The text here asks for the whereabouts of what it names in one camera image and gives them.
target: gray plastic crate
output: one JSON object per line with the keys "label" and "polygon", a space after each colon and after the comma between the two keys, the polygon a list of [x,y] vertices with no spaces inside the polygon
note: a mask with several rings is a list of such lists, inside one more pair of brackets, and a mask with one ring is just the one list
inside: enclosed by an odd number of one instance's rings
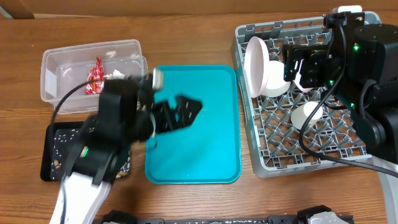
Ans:
{"label": "gray plastic crate", "polygon": [[[365,24],[380,24],[374,12],[365,12]],[[279,97],[251,98],[246,72],[243,69],[247,44],[251,37],[260,37],[268,46],[270,60],[282,61],[283,44],[327,44],[331,38],[323,29],[322,17],[292,19],[239,26],[232,47],[234,69],[241,89],[246,137],[253,171],[258,177],[273,177],[325,169],[343,164],[321,161],[305,153],[299,145],[299,131],[291,124],[294,109],[308,101],[319,101],[324,88],[302,93],[294,83]],[[332,97],[329,104],[337,105]],[[308,127],[305,142],[310,149],[329,156],[372,163],[364,143],[355,135],[348,110],[333,111],[323,107],[323,116]]]}

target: blue tray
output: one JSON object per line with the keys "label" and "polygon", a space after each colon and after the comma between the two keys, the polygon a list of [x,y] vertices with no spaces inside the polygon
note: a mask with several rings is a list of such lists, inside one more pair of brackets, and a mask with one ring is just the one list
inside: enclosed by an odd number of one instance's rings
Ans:
{"label": "blue tray", "polygon": [[145,173],[155,184],[232,183],[241,174],[236,74],[227,65],[160,66],[163,89],[155,102],[175,95],[200,100],[190,127],[160,134],[146,144]]}

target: green light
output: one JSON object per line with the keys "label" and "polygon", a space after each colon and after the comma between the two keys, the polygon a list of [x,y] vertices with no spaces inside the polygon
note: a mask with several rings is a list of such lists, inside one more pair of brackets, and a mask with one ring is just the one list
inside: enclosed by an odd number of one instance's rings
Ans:
{"label": "green light", "polygon": [[88,147],[86,148],[86,151],[85,151],[85,153],[84,153],[84,155],[83,155],[83,157],[86,157],[86,155],[87,155],[87,152],[88,152]]}

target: wooden table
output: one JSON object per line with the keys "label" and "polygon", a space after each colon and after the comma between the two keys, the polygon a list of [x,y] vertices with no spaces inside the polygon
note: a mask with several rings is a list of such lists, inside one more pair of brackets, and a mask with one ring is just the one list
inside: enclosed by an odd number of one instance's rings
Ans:
{"label": "wooden table", "polygon": [[[0,21],[0,223],[48,223],[59,191],[59,183],[43,182],[39,177],[45,129],[52,112],[40,99],[39,74],[45,50],[137,39],[150,68],[162,64],[232,66],[230,49],[237,26],[320,14]],[[397,12],[378,14],[383,22],[398,24]],[[266,217],[325,204],[336,213],[354,215],[356,223],[386,223],[381,185],[373,171],[342,167],[270,179],[256,177],[242,107],[239,114],[243,171],[235,183],[155,185],[144,174],[143,145],[136,144],[130,177],[116,181],[98,215],[116,209],[142,218]],[[85,116],[62,116],[60,120],[83,120]]]}

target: red candy wrapper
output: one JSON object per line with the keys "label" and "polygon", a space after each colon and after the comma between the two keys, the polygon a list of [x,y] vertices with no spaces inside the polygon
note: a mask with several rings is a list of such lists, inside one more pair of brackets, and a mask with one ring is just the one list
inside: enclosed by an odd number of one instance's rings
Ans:
{"label": "red candy wrapper", "polygon": [[[95,64],[93,69],[91,69],[91,71],[88,73],[87,81],[99,80],[99,79],[103,80],[104,76],[105,73],[104,73],[104,67],[102,66],[102,59],[97,58],[97,63]],[[86,95],[101,93],[103,82],[104,81],[98,81],[87,84]]]}

